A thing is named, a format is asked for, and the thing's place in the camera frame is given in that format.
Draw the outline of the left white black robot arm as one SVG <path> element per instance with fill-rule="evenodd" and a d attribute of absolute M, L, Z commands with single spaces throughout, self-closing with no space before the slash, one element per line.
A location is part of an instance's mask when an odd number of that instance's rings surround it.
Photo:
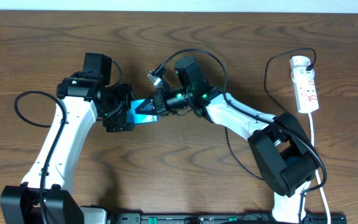
<path fill-rule="evenodd" d="M 117 63 L 87 53 L 83 68 L 57 86 L 49 132 L 34 164 L 18 186 L 5 186 L 0 197 L 6 223 L 112 223 L 107 209 L 79 206 L 72 197 L 76 165 L 85 139 L 100 122 L 109 133 L 130 131 L 132 88 L 110 83 Z"/>

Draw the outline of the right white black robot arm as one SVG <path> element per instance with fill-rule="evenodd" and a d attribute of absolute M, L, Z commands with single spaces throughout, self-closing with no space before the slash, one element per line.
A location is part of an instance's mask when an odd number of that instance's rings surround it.
<path fill-rule="evenodd" d="M 181 86 L 172 90 L 163 78 L 164 64 L 159 65 L 148 74 L 156 91 L 135 112 L 166 116 L 191 108 L 197 117 L 235 132 L 249 143 L 261 179 L 274 192 L 273 219 L 303 223 L 305 197 L 314 189 L 310 182 L 324 166 L 298 120 L 290 113 L 259 112 L 210 85 L 193 56 L 176 61 L 174 69 Z"/>

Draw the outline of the blue screen Galaxy smartphone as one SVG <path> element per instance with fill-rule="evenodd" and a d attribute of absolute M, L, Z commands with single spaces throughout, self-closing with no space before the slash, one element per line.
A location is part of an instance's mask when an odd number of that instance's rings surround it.
<path fill-rule="evenodd" d="M 156 123 L 158 121 L 158 116 L 155 115 L 144 115 L 136 114 L 135 109 L 144 101 L 144 99 L 131 101 L 131 108 L 127 111 L 127 122 L 134 124 L 146 124 L 146 123 Z"/>

